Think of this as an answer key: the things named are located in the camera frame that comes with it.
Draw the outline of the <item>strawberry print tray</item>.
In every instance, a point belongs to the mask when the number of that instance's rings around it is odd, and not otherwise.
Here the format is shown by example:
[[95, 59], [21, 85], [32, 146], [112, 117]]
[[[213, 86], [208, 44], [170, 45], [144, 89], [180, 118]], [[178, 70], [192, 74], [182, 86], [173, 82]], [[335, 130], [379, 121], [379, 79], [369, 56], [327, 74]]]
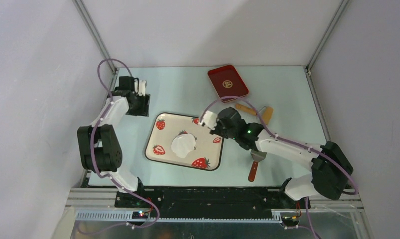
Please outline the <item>strawberry print tray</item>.
[[[196, 146], [185, 158], [179, 158], [171, 151], [171, 143], [184, 133], [196, 138]], [[200, 126], [198, 117], [161, 113], [154, 121], [145, 156], [156, 162], [213, 171], [220, 166], [223, 142], [222, 137], [212, 135], [207, 127]]]

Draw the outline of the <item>wooden dough roller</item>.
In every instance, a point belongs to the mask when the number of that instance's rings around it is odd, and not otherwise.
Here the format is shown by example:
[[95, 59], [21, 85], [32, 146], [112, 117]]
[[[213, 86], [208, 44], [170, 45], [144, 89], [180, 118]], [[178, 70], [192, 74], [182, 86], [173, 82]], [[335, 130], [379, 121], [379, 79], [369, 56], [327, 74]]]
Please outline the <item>wooden dough roller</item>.
[[243, 112], [249, 113], [251, 115], [254, 115], [257, 118], [258, 118], [258, 116], [261, 116], [265, 125], [269, 124], [272, 114], [273, 114], [273, 111], [274, 111], [274, 109], [271, 106], [263, 106], [259, 110], [254, 111], [252, 108], [250, 108], [246, 105], [243, 105], [243, 104], [239, 104], [239, 103], [235, 104], [235, 108], [238, 110], [241, 110]]

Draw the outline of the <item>white dough piece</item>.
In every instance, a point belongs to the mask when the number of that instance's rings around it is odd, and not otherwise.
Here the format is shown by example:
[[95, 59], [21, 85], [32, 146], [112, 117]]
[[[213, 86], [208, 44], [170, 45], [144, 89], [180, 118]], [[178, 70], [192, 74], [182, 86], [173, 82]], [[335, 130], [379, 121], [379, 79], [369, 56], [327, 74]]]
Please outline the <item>white dough piece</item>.
[[194, 150], [196, 138], [190, 133], [176, 136], [171, 143], [171, 151], [179, 158], [185, 158], [188, 153]]

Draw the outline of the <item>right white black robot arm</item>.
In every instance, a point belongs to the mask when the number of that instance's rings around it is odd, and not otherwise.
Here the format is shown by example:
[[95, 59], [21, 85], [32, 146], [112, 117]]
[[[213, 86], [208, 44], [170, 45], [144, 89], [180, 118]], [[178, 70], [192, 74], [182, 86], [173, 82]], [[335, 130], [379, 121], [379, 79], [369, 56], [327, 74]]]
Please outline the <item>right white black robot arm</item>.
[[352, 181], [353, 167], [338, 144], [300, 143], [269, 131], [263, 123], [247, 123], [233, 107], [219, 113], [206, 111], [200, 118], [210, 134], [233, 139], [241, 148], [261, 154], [272, 154], [287, 159], [304, 169], [307, 175], [288, 178], [280, 188], [278, 200], [284, 208], [293, 207], [298, 200], [322, 195], [338, 200]]

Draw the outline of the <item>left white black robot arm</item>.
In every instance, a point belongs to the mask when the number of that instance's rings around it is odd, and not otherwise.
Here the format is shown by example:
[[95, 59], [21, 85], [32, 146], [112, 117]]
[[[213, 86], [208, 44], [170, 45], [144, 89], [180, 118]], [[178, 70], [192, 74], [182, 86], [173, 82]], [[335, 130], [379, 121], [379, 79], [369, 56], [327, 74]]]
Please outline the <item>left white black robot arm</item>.
[[122, 193], [129, 192], [127, 201], [134, 207], [146, 202], [146, 193], [138, 186], [140, 180], [129, 170], [121, 169], [123, 152], [115, 133], [125, 115], [149, 115], [150, 94], [147, 82], [132, 76], [122, 76], [118, 86], [109, 92], [100, 114], [89, 125], [77, 130], [77, 140], [82, 167], [108, 178]]

